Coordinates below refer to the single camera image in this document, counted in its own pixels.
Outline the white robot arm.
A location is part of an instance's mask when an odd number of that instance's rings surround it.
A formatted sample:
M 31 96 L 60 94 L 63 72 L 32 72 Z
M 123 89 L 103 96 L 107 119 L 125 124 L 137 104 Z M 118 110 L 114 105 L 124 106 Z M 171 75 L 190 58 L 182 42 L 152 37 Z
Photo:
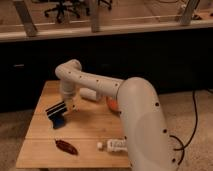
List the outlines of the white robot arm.
M 58 65 L 60 93 L 67 101 L 79 84 L 117 100 L 132 171 L 175 171 L 177 163 L 165 116 L 153 85 L 144 78 L 126 80 L 82 71 L 72 59 Z

